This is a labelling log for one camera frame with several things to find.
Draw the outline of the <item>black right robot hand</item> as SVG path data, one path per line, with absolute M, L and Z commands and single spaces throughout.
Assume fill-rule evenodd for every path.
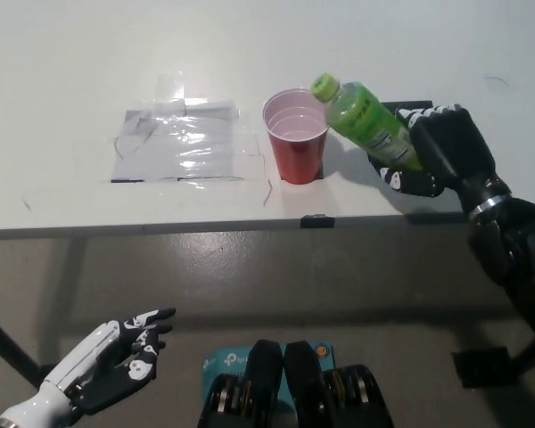
M 389 165 L 370 155 L 371 165 L 392 190 L 434 198 L 446 189 L 457 194 L 464 213 L 477 213 L 511 197 L 496 163 L 469 111 L 458 105 L 399 109 L 420 169 Z

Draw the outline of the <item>white and black left hand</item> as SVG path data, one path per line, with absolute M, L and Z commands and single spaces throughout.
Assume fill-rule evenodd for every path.
M 37 393 L 0 415 L 0 427 L 71 427 L 142 390 L 156 378 L 174 308 L 97 326 L 45 376 Z

